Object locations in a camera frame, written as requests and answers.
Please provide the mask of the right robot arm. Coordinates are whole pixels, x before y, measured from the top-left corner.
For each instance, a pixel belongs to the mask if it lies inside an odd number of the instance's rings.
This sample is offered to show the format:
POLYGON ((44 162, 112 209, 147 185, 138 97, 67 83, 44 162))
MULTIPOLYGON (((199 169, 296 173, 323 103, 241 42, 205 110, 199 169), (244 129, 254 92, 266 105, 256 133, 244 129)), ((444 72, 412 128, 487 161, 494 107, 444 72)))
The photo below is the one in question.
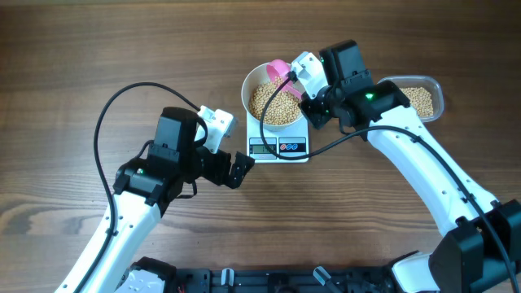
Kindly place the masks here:
POLYGON ((304 87, 301 111, 320 129, 337 119, 344 139, 369 142, 427 206, 441 241, 391 267, 403 292, 482 292, 510 281, 519 291, 520 205, 501 203, 451 158, 391 81, 374 83, 352 40, 303 53, 291 69, 304 87))

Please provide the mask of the pink plastic scoop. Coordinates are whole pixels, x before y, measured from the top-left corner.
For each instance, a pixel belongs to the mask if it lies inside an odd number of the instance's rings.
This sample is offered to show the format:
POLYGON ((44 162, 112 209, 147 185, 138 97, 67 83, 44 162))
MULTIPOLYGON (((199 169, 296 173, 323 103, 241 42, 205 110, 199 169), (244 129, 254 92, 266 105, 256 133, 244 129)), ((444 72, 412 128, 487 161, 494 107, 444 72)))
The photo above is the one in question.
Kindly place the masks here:
MULTIPOLYGON (((287 74, 290 72, 290 69, 290 65, 281 59, 275 59, 266 65, 266 72, 273 83, 278 81, 284 82, 287 79, 287 74)), ((301 100, 302 93, 293 87, 292 81, 289 81, 282 88, 282 92, 288 92, 301 100)))

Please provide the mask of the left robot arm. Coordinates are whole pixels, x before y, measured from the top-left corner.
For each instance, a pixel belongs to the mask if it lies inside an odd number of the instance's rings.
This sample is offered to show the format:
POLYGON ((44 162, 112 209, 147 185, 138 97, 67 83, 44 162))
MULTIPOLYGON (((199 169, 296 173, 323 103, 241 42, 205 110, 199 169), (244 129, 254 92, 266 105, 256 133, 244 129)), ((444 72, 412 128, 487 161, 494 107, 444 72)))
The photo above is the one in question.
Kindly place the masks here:
POLYGON ((109 193, 112 204, 57 290, 115 291, 170 203, 185 198, 185 184, 194 185, 203 177, 217 186, 240 187, 254 159, 219 148, 235 124, 234 116, 221 109, 164 108, 154 139, 118 169, 109 193))

